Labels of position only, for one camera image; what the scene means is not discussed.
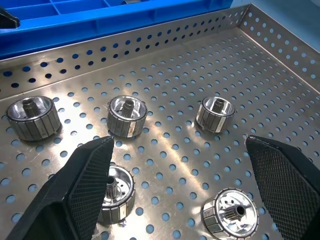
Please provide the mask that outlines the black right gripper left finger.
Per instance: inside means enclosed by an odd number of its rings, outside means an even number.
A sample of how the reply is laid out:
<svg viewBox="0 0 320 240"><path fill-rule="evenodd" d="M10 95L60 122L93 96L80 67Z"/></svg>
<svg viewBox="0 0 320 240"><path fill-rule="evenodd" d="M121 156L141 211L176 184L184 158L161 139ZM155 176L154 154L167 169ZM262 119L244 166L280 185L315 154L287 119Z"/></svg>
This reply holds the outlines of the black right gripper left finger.
<svg viewBox="0 0 320 240"><path fill-rule="evenodd" d="M39 190L8 240L90 240L108 183L114 138L77 147Z"/></svg>

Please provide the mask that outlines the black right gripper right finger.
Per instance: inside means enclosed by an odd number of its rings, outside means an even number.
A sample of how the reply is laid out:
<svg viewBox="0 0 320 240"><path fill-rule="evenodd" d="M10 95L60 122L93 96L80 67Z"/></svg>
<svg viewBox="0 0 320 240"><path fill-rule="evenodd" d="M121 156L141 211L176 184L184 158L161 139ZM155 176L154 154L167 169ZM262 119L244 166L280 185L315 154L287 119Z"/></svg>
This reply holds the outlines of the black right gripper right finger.
<svg viewBox="0 0 320 240"><path fill-rule="evenodd" d="M263 204L285 240L320 238L320 170L296 147L245 139Z"/></svg>

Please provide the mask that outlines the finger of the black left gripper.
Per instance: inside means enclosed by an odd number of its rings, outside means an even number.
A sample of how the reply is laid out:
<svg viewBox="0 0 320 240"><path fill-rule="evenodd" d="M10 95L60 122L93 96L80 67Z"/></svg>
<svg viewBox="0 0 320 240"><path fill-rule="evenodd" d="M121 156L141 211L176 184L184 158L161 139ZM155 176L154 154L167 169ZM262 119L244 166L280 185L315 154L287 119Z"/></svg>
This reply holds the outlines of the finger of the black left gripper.
<svg viewBox="0 0 320 240"><path fill-rule="evenodd" d="M0 27L1 28L18 28L20 26L19 18L10 14L3 7L0 7Z"/></svg>

